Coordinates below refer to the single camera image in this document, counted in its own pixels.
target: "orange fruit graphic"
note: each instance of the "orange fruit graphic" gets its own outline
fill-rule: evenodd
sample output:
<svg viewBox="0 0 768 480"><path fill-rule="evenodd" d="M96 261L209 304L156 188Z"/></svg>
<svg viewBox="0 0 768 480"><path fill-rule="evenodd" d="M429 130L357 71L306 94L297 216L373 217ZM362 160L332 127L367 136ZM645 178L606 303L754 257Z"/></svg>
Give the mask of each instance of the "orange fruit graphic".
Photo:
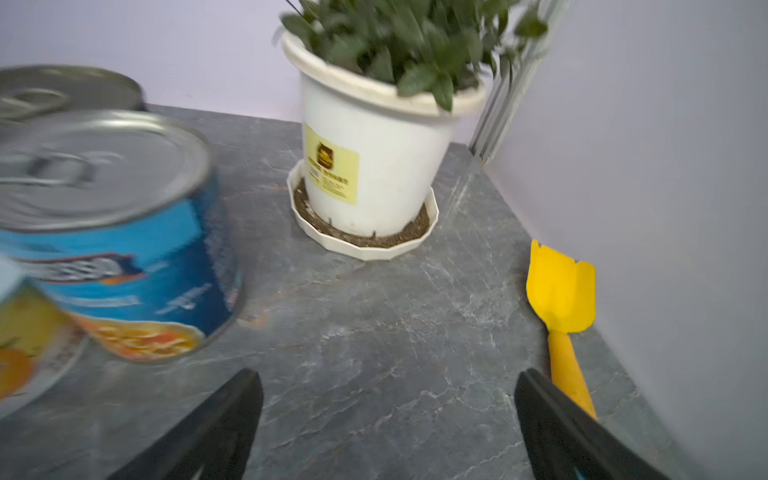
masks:
<svg viewBox="0 0 768 480"><path fill-rule="evenodd" d="M0 349L0 400L24 386L35 373L35 363L19 349Z"/></svg>

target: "tin can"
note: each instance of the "tin can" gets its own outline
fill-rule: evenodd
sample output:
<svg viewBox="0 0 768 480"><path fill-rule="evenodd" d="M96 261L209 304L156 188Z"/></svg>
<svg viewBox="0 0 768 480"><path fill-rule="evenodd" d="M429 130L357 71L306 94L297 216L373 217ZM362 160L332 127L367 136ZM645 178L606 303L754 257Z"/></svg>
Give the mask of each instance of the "tin can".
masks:
<svg viewBox="0 0 768 480"><path fill-rule="evenodd" d="M52 386L87 342L17 266L0 257L0 418Z"/></svg>
<svg viewBox="0 0 768 480"><path fill-rule="evenodd" d="M146 110L141 86L95 67L26 65L0 70L0 141L33 118L102 108Z"/></svg>
<svg viewBox="0 0 768 480"><path fill-rule="evenodd" d="M0 146L0 204L0 250L125 359L194 351L237 314L243 276L210 148L178 121L33 121Z"/></svg>

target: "sticker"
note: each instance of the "sticker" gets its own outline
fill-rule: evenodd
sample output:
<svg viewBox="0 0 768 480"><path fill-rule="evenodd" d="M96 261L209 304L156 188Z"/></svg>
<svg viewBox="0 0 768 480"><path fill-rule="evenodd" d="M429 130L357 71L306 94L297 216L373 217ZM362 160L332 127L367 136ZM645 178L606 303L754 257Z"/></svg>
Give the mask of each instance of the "sticker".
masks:
<svg viewBox="0 0 768 480"><path fill-rule="evenodd" d="M357 174L360 155L316 134L304 124L307 177L337 200L357 204Z"/></svg>

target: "yellow garden trowel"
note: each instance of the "yellow garden trowel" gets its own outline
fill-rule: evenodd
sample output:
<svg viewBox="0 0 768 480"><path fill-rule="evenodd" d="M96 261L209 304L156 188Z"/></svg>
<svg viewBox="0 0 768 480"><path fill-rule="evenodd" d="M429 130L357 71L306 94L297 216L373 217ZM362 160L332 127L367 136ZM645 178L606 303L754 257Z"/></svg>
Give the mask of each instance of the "yellow garden trowel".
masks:
<svg viewBox="0 0 768 480"><path fill-rule="evenodd" d="M537 240L531 242L525 290L528 302L549 329L552 382L592 418L597 415L568 334L582 332L594 322L595 285L590 263L576 262Z"/></svg>

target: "blue can label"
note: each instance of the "blue can label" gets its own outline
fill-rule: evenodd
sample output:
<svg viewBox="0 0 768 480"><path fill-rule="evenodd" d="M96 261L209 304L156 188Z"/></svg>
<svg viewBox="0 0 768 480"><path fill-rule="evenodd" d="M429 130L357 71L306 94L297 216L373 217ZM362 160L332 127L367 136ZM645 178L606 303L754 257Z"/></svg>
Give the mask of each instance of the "blue can label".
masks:
<svg viewBox="0 0 768 480"><path fill-rule="evenodd" d="M115 227L0 232L0 249L102 345L140 361L197 348L233 315L242 287L213 180Z"/></svg>

